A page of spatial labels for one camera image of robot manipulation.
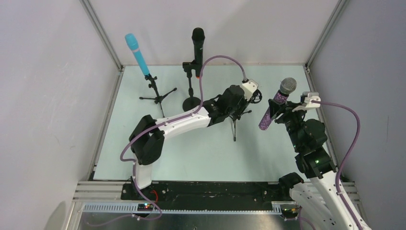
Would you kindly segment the black microphone orange end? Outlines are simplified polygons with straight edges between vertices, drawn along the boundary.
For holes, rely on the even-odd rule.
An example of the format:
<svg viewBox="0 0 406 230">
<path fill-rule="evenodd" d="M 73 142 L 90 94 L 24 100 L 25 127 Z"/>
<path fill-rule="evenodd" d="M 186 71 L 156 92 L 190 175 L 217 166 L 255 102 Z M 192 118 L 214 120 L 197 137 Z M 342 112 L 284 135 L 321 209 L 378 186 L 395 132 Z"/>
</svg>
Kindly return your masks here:
<svg viewBox="0 0 406 230">
<path fill-rule="evenodd" d="M 205 41 L 204 30 L 200 27 L 194 28 L 192 32 L 192 42 L 194 48 L 194 60 L 192 64 L 195 70 L 196 78 L 200 77 L 200 72 L 203 66 L 203 45 Z"/>
</svg>

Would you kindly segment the black tripod shock mount stand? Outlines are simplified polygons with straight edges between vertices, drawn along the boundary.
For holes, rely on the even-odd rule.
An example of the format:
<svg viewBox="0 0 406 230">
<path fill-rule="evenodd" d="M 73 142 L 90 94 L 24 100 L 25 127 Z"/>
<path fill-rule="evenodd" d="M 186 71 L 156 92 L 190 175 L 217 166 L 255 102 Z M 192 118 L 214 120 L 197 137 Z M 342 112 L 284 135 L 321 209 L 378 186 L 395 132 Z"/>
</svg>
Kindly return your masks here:
<svg viewBox="0 0 406 230">
<path fill-rule="evenodd" d="M 254 92 L 253 96 L 255 96 L 255 100 L 253 100 L 252 103 L 250 103 L 250 104 L 258 104 L 258 103 L 260 103 L 262 101 L 262 92 L 260 90 L 256 90 Z M 237 120 L 240 120 L 241 118 L 233 118 L 233 112 L 230 114 L 229 117 L 232 119 L 232 122 L 233 122 L 233 128 L 232 128 L 232 130 L 233 130 L 233 141 L 236 142 L 236 140 L 237 140 L 237 137 L 236 137 L 236 134 L 237 134 Z"/>
</svg>

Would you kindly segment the small black tripod stand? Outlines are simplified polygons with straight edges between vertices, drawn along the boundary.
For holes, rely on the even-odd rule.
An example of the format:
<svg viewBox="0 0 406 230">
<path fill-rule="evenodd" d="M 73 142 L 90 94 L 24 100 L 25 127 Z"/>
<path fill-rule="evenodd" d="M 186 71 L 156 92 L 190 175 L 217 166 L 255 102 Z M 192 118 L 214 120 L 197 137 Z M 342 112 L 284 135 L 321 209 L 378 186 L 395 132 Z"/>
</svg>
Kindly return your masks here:
<svg viewBox="0 0 406 230">
<path fill-rule="evenodd" d="M 159 105 L 162 116 L 165 117 L 165 113 L 164 113 L 164 110 L 163 110 L 163 107 L 162 107 L 162 102 L 169 94 L 175 92 L 177 90 L 177 88 L 173 88 L 168 93 L 161 95 L 159 93 L 159 91 L 158 91 L 158 87 L 157 87 L 157 84 L 156 84 L 157 79 L 158 79 L 157 76 L 152 77 L 151 74 L 145 75 L 145 80 L 149 81 L 148 87 L 150 89 L 153 89 L 156 96 L 155 97 L 139 97 L 139 99 L 140 100 L 152 100 L 152 101 L 154 101 L 155 104 Z"/>
</svg>

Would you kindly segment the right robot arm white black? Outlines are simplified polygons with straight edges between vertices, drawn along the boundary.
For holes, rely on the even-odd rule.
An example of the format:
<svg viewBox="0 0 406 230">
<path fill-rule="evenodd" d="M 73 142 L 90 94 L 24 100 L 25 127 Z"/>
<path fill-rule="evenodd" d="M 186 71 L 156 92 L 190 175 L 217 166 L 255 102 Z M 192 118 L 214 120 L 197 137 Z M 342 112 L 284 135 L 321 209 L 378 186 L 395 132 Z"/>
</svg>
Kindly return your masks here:
<svg viewBox="0 0 406 230">
<path fill-rule="evenodd" d="M 327 141 L 325 124 L 319 120 L 305 120 L 308 110 L 328 105 L 319 97 L 305 97 L 300 103 L 280 103 L 269 100 L 271 117 L 284 124 L 297 153 L 296 165 L 319 192 L 311 192 L 297 173 L 279 179 L 281 187 L 299 205 L 296 219 L 313 230 L 369 230 L 340 179 L 343 166 L 337 166 L 323 148 Z"/>
</svg>

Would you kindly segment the blue microphone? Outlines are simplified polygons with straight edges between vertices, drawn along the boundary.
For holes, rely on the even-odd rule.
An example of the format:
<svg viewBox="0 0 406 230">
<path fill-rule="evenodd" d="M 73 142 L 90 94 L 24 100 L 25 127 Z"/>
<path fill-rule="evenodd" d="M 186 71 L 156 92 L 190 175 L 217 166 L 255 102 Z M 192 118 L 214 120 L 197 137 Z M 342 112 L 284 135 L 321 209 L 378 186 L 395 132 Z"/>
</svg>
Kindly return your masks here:
<svg viewBox="0 0 406 230">
<path fill-rule="evenodd" d="M 139 48 L 139 44 L 138 44 L 136 37 L 133 34 L 126 34 L 124 38 L 125 38 L 127 46 L 133 53 L 143 75 L 144 76 L 150 75 L 150 71 L 149 71 L 148 66 L 145 62 L 145 59 L 142 55 L 142 52 Z"/>
</svg>

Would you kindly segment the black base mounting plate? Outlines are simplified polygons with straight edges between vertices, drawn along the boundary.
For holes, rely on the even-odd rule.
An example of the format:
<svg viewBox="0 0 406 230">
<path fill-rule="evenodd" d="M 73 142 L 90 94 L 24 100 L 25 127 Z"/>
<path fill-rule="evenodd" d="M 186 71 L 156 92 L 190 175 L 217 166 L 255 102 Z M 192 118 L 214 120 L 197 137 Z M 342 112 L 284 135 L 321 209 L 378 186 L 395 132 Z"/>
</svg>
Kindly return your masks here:
<svg viewBox="0 0 406 230">
<path fill-rule="evenodd" d="M 122 187 L 121 200 L 147 197 L 164 209 L 271 210 L 274 202 L 290 201 L 279 184 L 268 182 L 156 181 L 137 192 L 133 182 Z"/>
</svg>

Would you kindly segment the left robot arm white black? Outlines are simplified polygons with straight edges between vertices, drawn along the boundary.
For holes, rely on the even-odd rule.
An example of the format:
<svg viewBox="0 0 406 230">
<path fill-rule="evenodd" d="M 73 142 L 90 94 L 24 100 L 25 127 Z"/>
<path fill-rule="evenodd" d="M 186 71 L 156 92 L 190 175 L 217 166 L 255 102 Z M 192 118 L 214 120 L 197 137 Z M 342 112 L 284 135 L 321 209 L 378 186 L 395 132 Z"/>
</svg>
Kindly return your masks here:
<svg viewBox="0 0 406 230">
<path fill-rule="evenodd" d="M 202 106 L 182 114 L 160 119 L 153 119 L 150 115 L 142 117 L 129 137 L 130 150 L 135 156 L 132 181 L 139 189 L 151 185 L 152 164 L 161 156 L 165 140 L 222 123 L 228 117 L 239 120 L 249 104 L 261 100 L 257 85 L 249 81 L 231 85 L 222 94 L 204 101 Z"/>
</svg>

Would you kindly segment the purple glitter microphone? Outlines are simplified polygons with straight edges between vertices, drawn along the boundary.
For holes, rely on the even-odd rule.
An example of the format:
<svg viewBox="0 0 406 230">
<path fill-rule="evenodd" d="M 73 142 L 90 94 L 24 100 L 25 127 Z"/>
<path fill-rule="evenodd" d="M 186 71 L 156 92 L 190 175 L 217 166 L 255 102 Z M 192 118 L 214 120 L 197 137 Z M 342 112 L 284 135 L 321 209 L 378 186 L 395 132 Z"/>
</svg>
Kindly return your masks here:
<svg viewBox="0 0 406 230">
<path fill-rule="evenodd" d="M 267 130 L 273 119 L 276 117 L 277 112 L 281 109 L 282 105 L 287 102 L 289 95 L 295 91 L 297 81 L 294 78 L 285 78 L 281 81 L 279 90 L 276 92 L 273 99 L 269 99 L 269 106 L 259 122 L 260 130 Z"/>
</svg>

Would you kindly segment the black round base mic stand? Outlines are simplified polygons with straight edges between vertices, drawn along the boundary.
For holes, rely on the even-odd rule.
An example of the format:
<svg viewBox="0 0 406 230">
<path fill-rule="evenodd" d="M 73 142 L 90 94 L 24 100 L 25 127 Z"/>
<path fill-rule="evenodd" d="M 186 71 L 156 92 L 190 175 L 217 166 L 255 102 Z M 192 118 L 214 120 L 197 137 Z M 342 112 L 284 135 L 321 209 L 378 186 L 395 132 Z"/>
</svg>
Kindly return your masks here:
<svg viewBox="0 0 406 230">
<path fill-rule="evenodd" d="M 195 107 L 197 107 L 201 103 L 201 99 L 194 97 L 194 91 L 192 88 L 192 70 L 194 70 L 194 66 L 192 62 L 183 62 L 182 63 L 183 71 L 186 73 L 186 77 L 188 79 L 188 94 L 189 97 L 183 101 L 182 109 L 186 112 Z"/>
</svg>

